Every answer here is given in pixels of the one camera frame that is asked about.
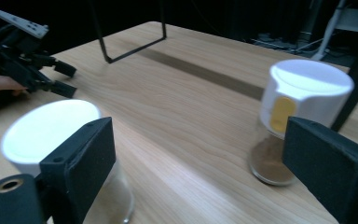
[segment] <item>glass jar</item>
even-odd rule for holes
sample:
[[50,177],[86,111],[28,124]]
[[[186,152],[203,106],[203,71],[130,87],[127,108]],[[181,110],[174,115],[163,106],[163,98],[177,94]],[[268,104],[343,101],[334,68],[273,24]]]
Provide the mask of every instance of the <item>glass jar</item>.
[[283,138],[270,132],[259,119],[249,165],[252,173],[264,183],[286,186],[296,181],[296,176],[282,162],[283,145]]
[[131,188],[116,160],[84,223],[128,223],[134,207]]

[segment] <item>white lid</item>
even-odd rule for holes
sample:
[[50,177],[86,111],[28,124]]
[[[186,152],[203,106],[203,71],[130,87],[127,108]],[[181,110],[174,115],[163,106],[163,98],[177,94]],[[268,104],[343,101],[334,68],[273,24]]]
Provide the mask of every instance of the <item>white lid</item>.
[[17,119],[1,142],[4,156],[22,173],[40,173],[38,163],[84,124],[99,119],[99,109],[82,100],[42,105]]
[[270,68],[270,74],[279,83],[277,91],[286,94],[302,91],[301,96],[337,95],[353,88],[353,81],[346,73],[329,64],[311,60],[275,63]]

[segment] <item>brown powder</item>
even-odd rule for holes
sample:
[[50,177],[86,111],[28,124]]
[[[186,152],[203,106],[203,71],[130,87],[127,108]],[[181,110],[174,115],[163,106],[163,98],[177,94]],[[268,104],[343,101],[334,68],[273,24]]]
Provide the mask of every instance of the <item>brown powder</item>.
[[296,180],[293,173],[282,163],[283,143],[281,138],[269,133],[251,150],[252,172],[265,183],[283,186]]

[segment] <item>yellow label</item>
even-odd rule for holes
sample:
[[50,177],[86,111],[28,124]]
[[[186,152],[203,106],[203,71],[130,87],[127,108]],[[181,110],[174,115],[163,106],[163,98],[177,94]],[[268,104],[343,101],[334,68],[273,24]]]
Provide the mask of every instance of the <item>yellow label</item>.
[[272,108],[269,125],[275,132],[286,132],[287,119],[296,112],[296,102],[288,97],[279,97]]

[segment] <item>dark background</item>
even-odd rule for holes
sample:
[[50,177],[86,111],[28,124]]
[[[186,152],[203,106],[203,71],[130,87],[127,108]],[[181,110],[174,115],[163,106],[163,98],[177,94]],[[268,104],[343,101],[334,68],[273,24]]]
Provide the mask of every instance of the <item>dark background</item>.
[[[103,35],[110,35],[147,21],[160,21],[158,0],[93,0]],[[165,0],[168,24],[211,35],[252,42],[259,33],[270,33],[296,42],[311,0]],[[310,41],[323,36],[338,0],[323,0],[311,27]],[[358,0],[348,0],[358,7]],[[42,48],[53,54],[97,38],[89,0],[0,0],[0,10],[48,25]],[[0,19],[0,27],[5,25]],[[358,49],[358,34],[347,32],[331,44]]]

